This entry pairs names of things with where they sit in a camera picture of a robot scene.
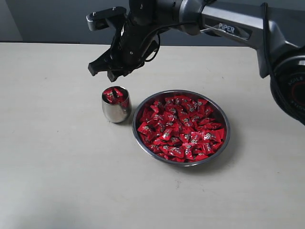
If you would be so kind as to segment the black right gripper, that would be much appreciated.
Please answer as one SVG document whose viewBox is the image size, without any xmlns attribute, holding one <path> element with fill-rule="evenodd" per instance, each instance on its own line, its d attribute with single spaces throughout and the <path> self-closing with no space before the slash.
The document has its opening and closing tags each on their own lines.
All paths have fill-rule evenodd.
<svg viewBox="0 0 305 229">
<path fill-rule="evenodd" d="M 115 31 L 110 48 L 95 61 L 89 63 L 92 76 L 107 72 L 110 82 L 127 76 L 144 65 L 145 59 L 157 48 L 153 41 L 156 25 L 141 26 L 126 18 L 121 29 Z"/>
</svg>

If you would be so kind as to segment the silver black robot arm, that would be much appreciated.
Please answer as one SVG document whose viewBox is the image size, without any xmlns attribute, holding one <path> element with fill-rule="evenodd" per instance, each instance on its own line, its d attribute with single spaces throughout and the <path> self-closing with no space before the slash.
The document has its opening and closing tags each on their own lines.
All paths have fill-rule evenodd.
<svg viewBox="0 0 305 229">
<path fill-rule="evenodd" d="M 195 36 L 225 37 L 254 49 L 259 74 L 270 77 L 277 105 L 305 121 L 305 14 L 300 10 L 216 0 L 132 0 L 86 17 L 91 31 L 115 29 L 110 48 L 89 63 L 91 75 L 106 72 L 114 82 L 151 61 L 154 40 L 170 29 Z"/>
</svg>

